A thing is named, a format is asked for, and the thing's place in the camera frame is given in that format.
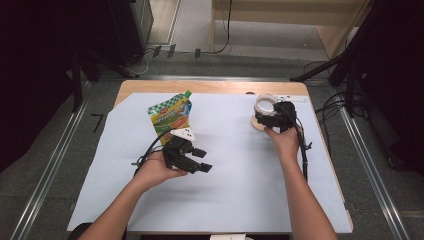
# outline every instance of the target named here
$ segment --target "wooden table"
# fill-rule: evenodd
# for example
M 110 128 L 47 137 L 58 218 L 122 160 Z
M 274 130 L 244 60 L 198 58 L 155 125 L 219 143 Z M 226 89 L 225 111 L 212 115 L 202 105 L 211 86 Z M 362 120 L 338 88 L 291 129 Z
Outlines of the wooden table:
M 158 103 L 162 96 L 168 99 L 173 93 L 186 90 L 193 93 L 190 99 L 196 108 L 190 113 L 190 125 L 200 134 L 196 147 L 208 152 L 201 162 L 212 164 L 213 169 L 207 174 L 196 173 L 167 181 L 149 190 L 140 199 L 128 231 L 142 234 L 290 233 L 283 176 L 269 138 L 250 125 L 255 96 L 244 95 L 248 92 L 296 95 L 305 100 L 295 105 L 299 104 L 296 111 L 304 123 L 308 141 L 314 143 L 308 150 L 308 155 L 313 156 L 308 171 L 311 189 L 319 193 L 317 199 L 329 214 L 336 232 L 352 231 L 353 224 L 345 210 L 343 194 L 303 83 L 183 80 L 128 80 L 122 84 L 68 230 L 81 222 L 93 221 L 131 179 L 134 172 L 131 163 L 143 151 L 140 148 L 150 145 L 150 139 L 156 137 L 147 107 Z M 220 114 L 219 108 L 227 115 Z M 268 160 L 264 164 L 258 159 Z M 181 216 L 184 221 L 175 221 Z
M 244 94 L 292 94 L 309 96 L 305 84 L 295 82 L 240 82 L 240 81 L 172 81 L 172 80 L 127 80 L 122 83 L 115 106 L 134 92 L 185 92 Z
M 212 1 L 212 51 L 215 20 L 228 20 L 229 3 Z M 233 0 L 231 21 L 314 25 L 328 57 L 333 58 L 368 4 L 369 0 Z

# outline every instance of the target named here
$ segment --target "white paper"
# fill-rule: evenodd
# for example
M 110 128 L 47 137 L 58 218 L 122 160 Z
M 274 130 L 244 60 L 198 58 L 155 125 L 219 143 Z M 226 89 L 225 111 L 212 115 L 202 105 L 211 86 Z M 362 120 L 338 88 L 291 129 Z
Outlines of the white paper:
M 110 112 L 96 156 L 68 226 L 94 221 L 132 178 L 135 162 L 156 138 L 147 108 L 172 96 L 136 93 Z M 140 199 L 128 225 L 137 232 L 289 233 L 287 196 L 271 140 L 250 124 L 255 95 L 192 94 L 194 147 L 207 152 L 193 160 L 213 165 L 168 180 Z M 309 185 L 337 233 L 350 233 L 332 165 L 310 99 L 294 102 L 306 141 Z

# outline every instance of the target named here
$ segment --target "tape roll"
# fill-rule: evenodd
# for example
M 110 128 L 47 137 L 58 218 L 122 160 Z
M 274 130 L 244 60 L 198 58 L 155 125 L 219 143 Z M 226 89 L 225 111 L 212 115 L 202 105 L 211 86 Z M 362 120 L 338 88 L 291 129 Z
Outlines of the tape roll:
M 264 125 L 258 123 L 258 120 L 256 120 L 255 116 L 252 116 L 252 118 L 250 119 L 250 123 L 254 128 L 258 129 L 259 131 L 263 131 L 265 128 Z
M 256 112 L 259 112 L 262 115 L 266 115 L 266 116 L 274 116 L 276 113 L 274 109 L 272 110 L 264 109 L 263 107 L 260 106 L 261 102 L 269 102 L 272 105 L 274 105 L 275 103 L 278 103 L 277 98 L 271 94 L 261 94 L 256 99 L 255 106 L 254 106 Z

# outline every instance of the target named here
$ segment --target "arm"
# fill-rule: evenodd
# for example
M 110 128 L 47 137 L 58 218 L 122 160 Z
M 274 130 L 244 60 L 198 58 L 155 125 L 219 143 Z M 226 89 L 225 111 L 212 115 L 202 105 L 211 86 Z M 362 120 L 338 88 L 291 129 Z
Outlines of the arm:
M 296 129 L 276 133 L 265 128 L 265 132 L 272 139 L 283 170 L 294 239 L 337 239 L 297 163 L 299 142 Z
M 165 166 L 162 152 L 153 153 L 79 239 L 121 239 L 141 195 L 167 179 L 184 175 L 187 173 L 182 170 L 171 170 Z

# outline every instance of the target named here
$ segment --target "snack bag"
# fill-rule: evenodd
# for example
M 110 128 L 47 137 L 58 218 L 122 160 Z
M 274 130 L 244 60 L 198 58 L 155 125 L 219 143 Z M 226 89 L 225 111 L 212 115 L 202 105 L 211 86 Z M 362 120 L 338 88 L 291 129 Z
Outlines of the snack bag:
M 190 91 L 185 94 L 177 94 L 168 101 L 156 104 L 147 109 L 147 113 L 152 120 L 156 134 L 159 136 L 166 130 L 176 128 L 190 127 L 188 115 L 191 110 L 191 102 L 188 99 L 191 95 Z M 172 135 L 166 134 L 160 139 L 162 145 L 171 140 Z

